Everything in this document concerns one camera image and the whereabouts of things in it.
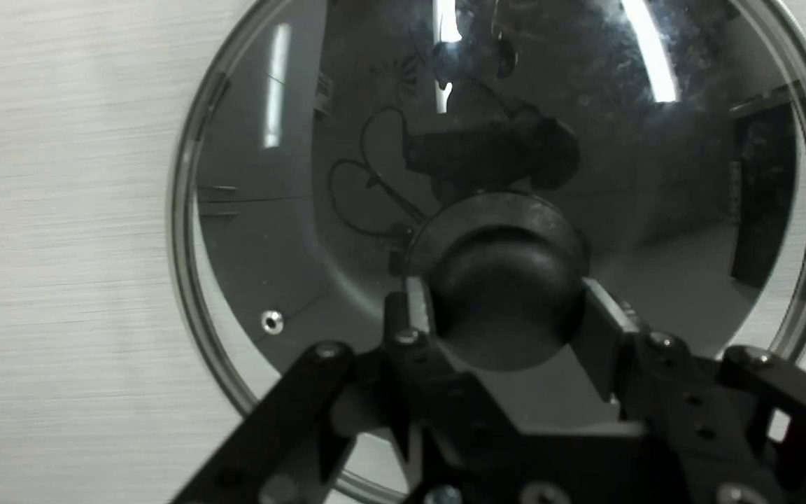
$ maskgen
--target screw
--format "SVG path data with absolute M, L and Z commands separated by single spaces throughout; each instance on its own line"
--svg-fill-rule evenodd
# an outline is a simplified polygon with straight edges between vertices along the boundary
M 746 484 L 724 483 L 716 490 L 716 504 L 767 504 L 767 499 Z
M 426 492 L 426 504 L 465 504 L 460 487 L 441 484 Z
M 650 334 L 650 338 L 651 338 L 651 345 L 657 345 L 657 348 L 675 348 L 675 338 L 665 336 L 665 334 Z
M 264 334 L 269 334 L 269 336 L 280 336 L 280 334 L 286 331 L 286 317 L 283 317 L 283 312 L 264 312 L 264 315 L 261 315 L 261 327 L 264 327 Z
M 320 358 L 335 358 L 335 357 L 341 357 L 341 351 L 343 348 L 338 341 L 324 341 L 324 345 L 317 348 L 317 357 Z
M 415 331 L 415 327 L 406 327 L 406 331 L 401 331 L 394 338 L 398 338 L 398 345 L 418 345 L 420 341 L 420 331 Z
M 532 483 L 520 490 L 520 504 L 570 504 L 570 499 L 556 484 Z

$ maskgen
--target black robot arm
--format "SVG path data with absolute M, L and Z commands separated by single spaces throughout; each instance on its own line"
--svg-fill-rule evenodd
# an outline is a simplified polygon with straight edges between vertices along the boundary
M 311 348 L 174 502 L 324 502 L 356 438 L 385 428 L 415 504 L 806 504 L 795 365 L 749 348 L 696 358 L 588 280 L 570 348 L 620 424 L 523 434 L 430 327 L 415 327 L 426 296 L 388 295 L 383 341 L 366 357 Z M 774 411 L 790 417 L 780 439 Z

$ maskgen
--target white background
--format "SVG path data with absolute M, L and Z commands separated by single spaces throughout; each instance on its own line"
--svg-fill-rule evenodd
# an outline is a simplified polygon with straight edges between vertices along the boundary
M 167 502 L 237 424 L 164 228 L 185 113 L 243 12 L 0 0 L 0 504 Z

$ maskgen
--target glass lid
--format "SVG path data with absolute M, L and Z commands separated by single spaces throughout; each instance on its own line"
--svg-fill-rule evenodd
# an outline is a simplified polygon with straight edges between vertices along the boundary
M 230 401 L 313 341 L 376 348 L 420 232 L 489 196 L 556 208 L 588 277 L 695 354 L 806 348 L 806 46 L 780 2 L 261 0 L 174 177 L 180 295 Z M 612 414 L 569 351 L 475 376 L 523 428 Z M 341 490 L 404 490 L 380 434 Z

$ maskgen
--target glass surface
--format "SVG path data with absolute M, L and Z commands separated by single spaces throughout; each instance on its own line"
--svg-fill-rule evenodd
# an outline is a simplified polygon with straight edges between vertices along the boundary
M 376 348 L 411 236 L 495 191 L 560 208 L 591 277 L 696 354 L 802 351 L 806 47 L 774 2 L 261 0 L 174 194 L 181 302 L 226 396 L 250 408 L 313 341 Z M 570 354 L 479 376 L 523 428 L 611 417 Z M 348 492 L 401 484 L 352 464 Z

